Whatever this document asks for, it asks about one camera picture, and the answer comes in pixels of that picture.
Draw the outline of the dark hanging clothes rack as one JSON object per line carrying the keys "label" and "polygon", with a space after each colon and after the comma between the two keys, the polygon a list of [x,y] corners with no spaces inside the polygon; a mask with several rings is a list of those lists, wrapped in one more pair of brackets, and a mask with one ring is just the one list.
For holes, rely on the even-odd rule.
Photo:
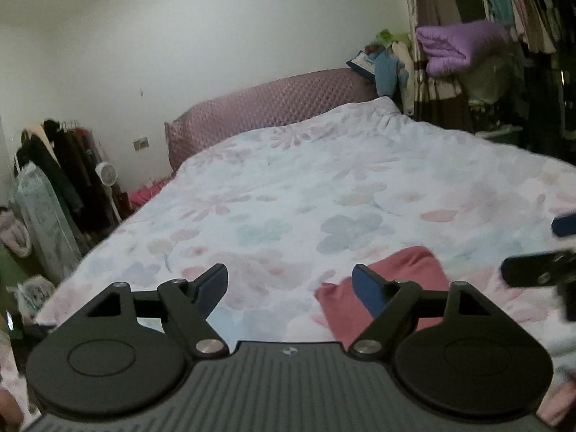
{"label": "dark hanging clothes rack", "polygon": [[[90,130],[53,119],[24,128],[15,153],[16,166],[32,162],[42,170],[76,228],[93,240],[107,237],[120,224],[95,172],[103,161],[107,160]],[[112,190],[123,220],[122,213],[129,209],[127,195],[118,180]]]}

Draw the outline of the white floral bed quilt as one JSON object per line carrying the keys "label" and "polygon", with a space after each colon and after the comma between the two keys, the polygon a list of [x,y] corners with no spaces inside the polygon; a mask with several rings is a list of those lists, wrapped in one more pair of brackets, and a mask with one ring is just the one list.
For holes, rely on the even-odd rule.
{"label": "white floral bed quilt", "polygon": [[[157,196],[82,260],[39,314],[56,329],[116,282],[154,291],[222,263],[228,289],[207,321],[228,356],[193,365],[158,404],[113,419],[44,414],[36,431],[546,431],[539,417],[575,370],[575,323],[555,287],[510,288],[511,256],[575,251],[554,237],[575,208],[557,159],[419,123],[389,99],[226,139],[186,160]],[[483,293],[548,351],[535,414],[503,423],[443,417],[384,365],[335,340],[314,293],[422,246],[449,285]]]}

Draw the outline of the mauve quilted headboard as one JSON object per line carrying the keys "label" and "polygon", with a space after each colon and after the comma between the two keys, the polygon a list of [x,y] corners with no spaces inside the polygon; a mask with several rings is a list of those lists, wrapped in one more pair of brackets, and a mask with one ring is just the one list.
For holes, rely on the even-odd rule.
{"label": "mauve quilted headboard", "polygon": [[375,85],[349,68],[295,75],[218,96],[165,124],[169,163],[175,172],[189,157],[232,136],[376,98]]}

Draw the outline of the closet hanging clothes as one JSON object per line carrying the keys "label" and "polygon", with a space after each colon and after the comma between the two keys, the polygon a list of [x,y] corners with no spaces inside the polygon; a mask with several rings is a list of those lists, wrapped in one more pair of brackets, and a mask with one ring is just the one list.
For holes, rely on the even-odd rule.
{"label": "closet hanging clothes", "polygon": [[499,22],[531,53],[560,54],[575,47],[575,0],[483,0],[487,19]]}

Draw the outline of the purple folded blanket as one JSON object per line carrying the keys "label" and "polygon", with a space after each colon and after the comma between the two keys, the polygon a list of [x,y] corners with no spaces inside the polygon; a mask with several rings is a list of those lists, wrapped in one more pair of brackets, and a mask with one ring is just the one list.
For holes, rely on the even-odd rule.
{"label": "purple folded blanket", "polygon": [[428,58],[427,73],[433,78],[467,71],[486,57],[506,51],[512,42],[505,26],[486,19],[420,26],[416,38]]}

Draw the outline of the wall power socket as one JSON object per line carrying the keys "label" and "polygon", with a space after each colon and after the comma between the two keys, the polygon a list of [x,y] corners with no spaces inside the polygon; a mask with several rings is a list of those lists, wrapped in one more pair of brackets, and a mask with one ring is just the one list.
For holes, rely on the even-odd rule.
{"label": "wall power socket", "polygon": [[149,146],[148,138],[135,139],[133,141],[134,150],[140,151]]}

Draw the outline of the pink ribbed small garment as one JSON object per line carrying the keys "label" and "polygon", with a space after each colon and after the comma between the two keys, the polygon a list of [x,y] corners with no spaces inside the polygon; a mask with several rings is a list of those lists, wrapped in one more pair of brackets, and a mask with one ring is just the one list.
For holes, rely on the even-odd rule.
{"label": "pink ribbed small garment", "polygon": [[368,266],[358,265],[339,283],[323,283],[314,296],[334,339],[347,349],[384,313],[403,282],[424,291],[449,289],[437,258],[427,248],[415,246]]}

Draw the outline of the blue plush toy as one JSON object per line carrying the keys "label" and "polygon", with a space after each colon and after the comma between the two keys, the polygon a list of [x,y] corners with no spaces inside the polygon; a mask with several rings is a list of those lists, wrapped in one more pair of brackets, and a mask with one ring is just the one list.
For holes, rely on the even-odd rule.
{"label": "blue plush toy", "polygon": [[408,33],[379,32],[375,39],[347,61],[347,67],[376,86],[379,96],[390,98],[400,92],[407,94],[414,81],[414,66]]}

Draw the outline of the pink fluffy cloth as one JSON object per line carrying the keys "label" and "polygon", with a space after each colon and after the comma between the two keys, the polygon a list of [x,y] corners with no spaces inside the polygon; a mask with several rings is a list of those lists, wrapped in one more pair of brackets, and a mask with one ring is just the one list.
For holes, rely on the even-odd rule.
{"label": "pink fluffy cloth", "polygon": [[20,258],[32,254],[32,243],[26,226],[18,220],[12,211],[1,209],[1,242]]}

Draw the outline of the pale floral garment bag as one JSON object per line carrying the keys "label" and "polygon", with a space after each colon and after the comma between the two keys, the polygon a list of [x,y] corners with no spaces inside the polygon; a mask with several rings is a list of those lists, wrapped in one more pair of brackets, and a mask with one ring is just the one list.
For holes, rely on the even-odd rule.
{"label": "pale floral garment bag", "polygon": [[32,162],[15,178],[15,201],[47,277],[62,283],[74,273],[82,256],[52,184]]}

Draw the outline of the small white fan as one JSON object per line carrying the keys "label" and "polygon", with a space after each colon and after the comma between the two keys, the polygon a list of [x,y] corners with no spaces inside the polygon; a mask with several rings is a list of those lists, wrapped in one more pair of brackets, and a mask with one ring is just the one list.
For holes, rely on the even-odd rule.
{"label": "small white fan", "polygon": [[118,174],[116,168],[110,162],[103,161],[96,165],[95,172],[98,178],[100,179],[100,182],[102,183],[104,192],[107,193],[110,207],[113,211],[113,214],[117,222],[121,223],[122,219],[115,204],[112,190],[112,187],[117,183],[118,180]]}

